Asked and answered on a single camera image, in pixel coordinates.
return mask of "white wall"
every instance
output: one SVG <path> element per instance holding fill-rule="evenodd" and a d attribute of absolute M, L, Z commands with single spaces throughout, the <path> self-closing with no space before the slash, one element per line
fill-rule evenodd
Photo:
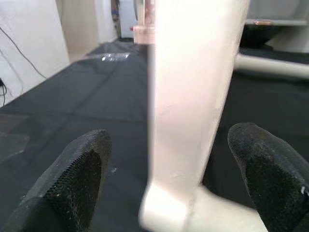
<path fill-rule="evenodd" d="M 46 77 L 69 64 L 55 0 L 0 0 L 0 26 Z M 11 64 L 0 54 L 7 103 L 45 80 L 1 31 L 0 49 Z"/>
<path fill-rule="evenodd" d="M 71 61 L 116 39 L 111 0 L 56 0 Z"/>
<path fill-rule="evenodd" d="M 117 39 L 117 32 L 112 20 L 111 0 L 96 0 L 96 14 L 99 42 L 111 42 Z"/>

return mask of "white plastic part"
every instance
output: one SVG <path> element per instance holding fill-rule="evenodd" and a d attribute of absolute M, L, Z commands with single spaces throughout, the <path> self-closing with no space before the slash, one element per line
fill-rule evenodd
<path fill-rule="evenodd" d="M 188 232 L 267 232 L 258 213 L 209 192 L 196 191 Z"/>
<path fill-rule="evenodd" d="M 214 197 L 202 199 L 199 192 L 238 53 L 248 1 L 156 0 L 155 7 L 149 183 L 140 223 L 152 232 L 207 231 L 207 222 L 213 225 L 211 213 L 217 212 L 214 216 L 218 216 L 221 212 L 221 219 L 232 224 L 231 228 L 265 231 L 251 210 L 233 208 L 226 200 Z M 201 209 L 199 202 L 208 204 Z M 233 217 L 235 212 L 239 212 L 238 217 Z M 204 217 L 204 224 L 195 225 L 195 220 Z M 246 220 L 255 222 L 258 229 L 251 230 Z M 220 221 L 216 231 L 231 231 L 226 230 L 225 223 Z"/>
<path fill-rule="evenodd" d="M 309 65 L 307 64 L 252 57 L 242 54 L 237 55 L 234 68 L 236 70 L 250 70 L 260 73 L 309 79 Z"/>

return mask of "black fabric surface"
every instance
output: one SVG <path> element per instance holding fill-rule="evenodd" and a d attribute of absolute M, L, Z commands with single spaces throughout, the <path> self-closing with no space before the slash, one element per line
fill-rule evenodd
<path fill-rule="evenodd" d="M 143 231 L 138 212 L 147 183 L 147 64 L 131 43 L 109 43 L 94 51 L 104 52 L 131 56 L 123 62 L 76 62 L 0 109 L 1 117 L 23 118 L 11 127 L 0 124 L 0 132 L 29 136 L 23 152 L 0 163 L 0 226 L 69 142 L 105 129 L 112 156 L 92 231 Z M 253 207 L 228 148 L 228 129 L 254 122 L 308 160 L 308 103 L 306 82 L 234 73 L 204 183 L 220 196 Z"/>
<path fill-rule="evenodd" d="M 303 157 L 253 123 L 232 126 L 228 144 L 268 231 L 292 232 L 299 224 L 308 231 L 309 164 Z"/>

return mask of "clear plastic sheet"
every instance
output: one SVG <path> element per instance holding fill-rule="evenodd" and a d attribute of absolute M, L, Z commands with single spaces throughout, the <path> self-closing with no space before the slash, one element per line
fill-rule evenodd
<path fill-rule="evenodd" d="M 22 153 L 29 139 L 28 135 L 0 132 L 0 163 Z"/>
<path fill-rule="evenodd" d="M 100 59 L 103 62 L 121 62 L 125 61 L 130 57 L 131 53 L 102 53 L 102 54 L 91 54 L 82 57 L 80 60 L 88 59 Z"/>

